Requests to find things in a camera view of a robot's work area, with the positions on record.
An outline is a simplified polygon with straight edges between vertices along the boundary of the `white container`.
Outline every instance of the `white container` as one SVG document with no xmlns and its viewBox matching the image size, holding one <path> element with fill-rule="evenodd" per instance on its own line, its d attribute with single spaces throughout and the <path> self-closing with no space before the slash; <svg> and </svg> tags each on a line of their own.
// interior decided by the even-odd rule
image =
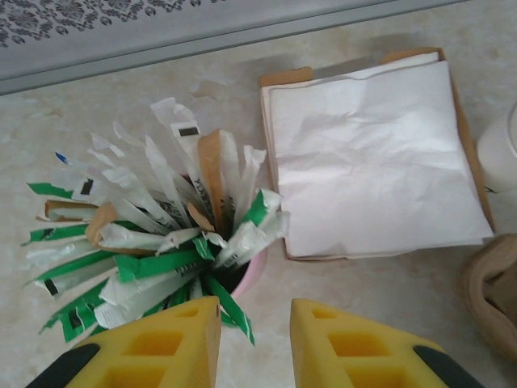
<svg viewBox="0 0 517 388">
<path fill-rule="evenodd" d="M 517 103 L 481 135 L 477 154 L 488 189 L 506 192 L 517 188 Z"/>
</svg>

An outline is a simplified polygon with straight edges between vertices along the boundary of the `brown sugar packet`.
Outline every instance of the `brown sugar packet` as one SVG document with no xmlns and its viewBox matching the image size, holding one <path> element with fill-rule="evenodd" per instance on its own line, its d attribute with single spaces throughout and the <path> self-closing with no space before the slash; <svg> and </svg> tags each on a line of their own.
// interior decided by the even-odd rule
<svg viewBox="0 0 517 388">
<path fill-rule="evenodd" d="M 66 202 L 63 200 L 47 200 L 45 202 L 46 218 L 50 218 L 50 212 L 54 209 L 97 209 L 97 206 L 95 206 L 93 204 L 86 204 L 83 202 Z M 54 222 L 82 221 L 82 218 L 59 216 L 57 219 L 53 219 L 51 221 L 54 221 Z"/>
<path fill-rule="evenodd" d="M 149 251 L 146 249 L 124 249 L 124 248 L 110 248 L 110 247 L 101 247 L 99 243 L 103 241 L 103 236 L 100 234 L 100 230 L 107 224 L 111 222 L 115 222 L 118 218 L 118 214 L 116 213 L 113 205 L 108 202 L 102 206 L 99 206 L 93 219 L 90 224 L 86 228 L 85 235 L 90 241 L 90 244 L 94 247 L 108 252 L 115 253 L 123 253 L 125 255 L 150 255 L 153 254 L 154 251 Z"/>
<path fill-rule="evenodd" d="M 210 221 L 203 215 L 201 212 L 195 208 L 195 206 L 192 203 L 189 203 L 187 205 L 188 213 L 191 215 L 191 217 L 194 219 L 195 223 L 204 231 L 206 232 L 213 232 L 215 231 L 213 225 L 210 223 Z"/>
<path fill-rule="evenodd" d="M 225 192 L 221 180 L 221 135 L 217 129 L 197 143 L 200 169 L 210 192 L 216 231 L 225 234 Z"/>
</svg>

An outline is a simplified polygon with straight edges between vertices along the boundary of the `white napkin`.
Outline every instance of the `white napkin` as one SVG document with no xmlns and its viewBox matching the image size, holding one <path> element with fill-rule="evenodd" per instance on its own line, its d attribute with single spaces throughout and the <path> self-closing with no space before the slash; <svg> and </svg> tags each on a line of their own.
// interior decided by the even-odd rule
<svg viewBox="0 0 517 388">
<path fill-rule="evenodd" d="M 263 91 L 291 256 L 392 255 L 492 236 L 448 64 L 409 59 Z"/>
</svg>

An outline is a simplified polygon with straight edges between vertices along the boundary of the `table surface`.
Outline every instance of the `table surface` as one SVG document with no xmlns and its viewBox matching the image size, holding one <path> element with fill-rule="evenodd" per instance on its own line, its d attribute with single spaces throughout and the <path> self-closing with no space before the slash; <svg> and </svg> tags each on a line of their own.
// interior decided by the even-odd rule
<svg viewBox="0 0 517 388">
<path fill-rule="evenodd" d="M 69 348 L 61 328 L 38 335 L 57 307 L 43 289 L 22 285 L 27 269 L 19 244 L 38 227 L 43 199 L 25 182 L 58 167 L 54 150 L 77 157 L 90 144 L 85 131 L 107 133 L 117 112 L 168 96 L 192 109 L 204 131 L 233 132 L 241 144 L 263 148 L 257 79 L 312 66 L 317 76 L 375 64 L 394 49 L 445 49 L 474 136 L 515 100 L 515 0 L 474 0 L 408 15 L 168 61 L 0 98 L 3 246 L 0 287 L 0 386 L 24 386 Z M 261 176 L 266 182 L 265 174 Z M 224 329 L 217 387 L 293 387 L 289 307 L 306 297 L 373 318 L 442 344 L 482 383 L 517 386 L 517 368 L 486 346 L 455 294 L 457 270 L 472 248 L 418 251 L 389 259 L 300 264 L 280 245 L 269 251 L 257 285 L 238 298 L 251 317 L 257 346 Z"/>
</svg>

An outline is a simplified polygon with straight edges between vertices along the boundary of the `brown object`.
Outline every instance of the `brown object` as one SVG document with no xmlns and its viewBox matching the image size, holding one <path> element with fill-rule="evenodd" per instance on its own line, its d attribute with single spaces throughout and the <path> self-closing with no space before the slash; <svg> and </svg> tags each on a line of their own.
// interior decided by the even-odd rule
<svg viewBox="0 0 517 388">
<path fill-rule="evenodd" d="M 197 150 L 200 157 L 201 173 L 208 185 L 207 189 L 210 191 L 216 230 L 217 233 L 225 235 L 225 199 L 221 181 L 221 135 L 219 129 L 200 138 L 197 143 Z"/>
<path fill-rule="evenodd" d="M 100 230 L 111 222 L 115 222 L 118 218 L 115 207 L 108 202 L 99 206 L 93 219 L 85 230 L 86 238 L 91 245 L 100 249 L 101 251 L 121 253 L 124 255 L 152 255 L 155 251 L 148 251 L 146 249 L 124 249 L 124 248 L 106 248 L 101 247 L 99 243 L 103 241 L 103 236 Z"/>
<path fill-rule="evenodd" d="M 206 232 L 215 231 L 215 229 L 214 229 L 213 225 L 210 223 L 210 221 L 203 214 L 201 214 L 201 212 L 198 209 L 196 209 L 192 203 L 189 203 L 187 205 L 187 210 L 199 228 L 201 228 L 202 230 L 204 230 Z"/>
<path fill-rule="evenodd" d="M 66 202 L 63 200 L 47 200 L 45 202 L 45 216 L 48 217 L 48 214 L 53 209 L 95 209 L 97 206 L 93 204 L 85 204 L 82 202 Z M 81 218 L 66 218 L 59 217 L 55 222 L 70 222 L 70 221 L 82 221 Z"/>
<path fill-rule="evenodd" d="M 496 238 L 471 257 L 457 286 L 487 342 L 517 362 L 517 234 Z"/>
<path fill-rule="evenodd" d="M 388 53 L 385 57 L 382 58 L 380 61 L 381 64 L 389 63 L 392 61 L 398 61 L 400 59 L 404 59 L 407 57 L 413 57 L 415 55 L 419 54 L 426 54 L 426 53 L 438 53 L 439 59 L 441 61 L 446 61 L 445 54 L 443 53 L 443 50 L 441 48 L 434 48 L 434 47 L 421 47 L 421 48 L 412 48 L 409 50 L 403 50 L 403 51 L 396 51 Z M 290 83 L 297 83 L 297 82 L 305 82 L 310 81 L 313 79 L 313 71 L 309 67 L 304 67 L 298 70 L 288 70 L 281 73 L 276 74 L 268 74 L 262 76 L 258 80 L 258 84 L 260 87 L 265 86 L 273 86 L 273 85 L 288 85 Z M 492 227 L 492 230 L 495 230 L 494 226 L 494 219 L 492 217 L 492 212 L 490 211 L 490 206 L 488 202 L 488 197 L 486 196 L 485 192 L 485 178 L 483 177 L 483 172 L 481 169 L 481 164 L 479 163 L 479 158 L 477 157 L 477 151 L 476 147 L 474 145 L 474 140 L 472 138 L 472 135 L 470 133 L 469 123 L 467 123 L 467 119 L 465 117 L 465 114 L 463 112 L 463 108 L 461 107 L 460 99 L 458 97 L 458 93 L 456 90 L 456 87 L 454 86 L 454 82 L 451 80 L 451 87 L 452 87 L 452 96 L 454 98 L 454 105 L 456 109 L 456 118 L 457 118 L 457 128 L 458 128 L 458 136 L 461 141 L 461 145 L 463 146 L 465 155 L 467 157 L 467 161 L 469 162 L 470 170 L 472 172 L 474 182 L 476 184 L 477 189 L 477 195 L 479 196 L 479 201 L 481 203 L 481 207 L 483 209 L 483 213 L 485 214 L 486 220 L 489 222 L 490 226 Z M 274 162 L 275 158 L 275 143 L 273 142 L 273 139 L 271 139 L 270 134 L 267 131 L 267 123 L 264 121 L 264 132 L 266 135 L 266 141 L 267 141 L 267 148 L 268 151 L 268 169 L 269 169 L 269 177 L 271 181 L 272 187 L 278 191 L 278 173 L 275 169 L 276 163 Z M 325 259 L 322 257 L 314 256 L 314 257 L 307 257 L 303 259 L 298 259 L 297 257 L 290 256 L 287 252 L 287 247 L 285 246 L 284 241 L 284 251 L 285 255 L 288 259 L 291 260 L 297 260 L 297 261 L 331 261 L 335 259 Z"/>
</svg>

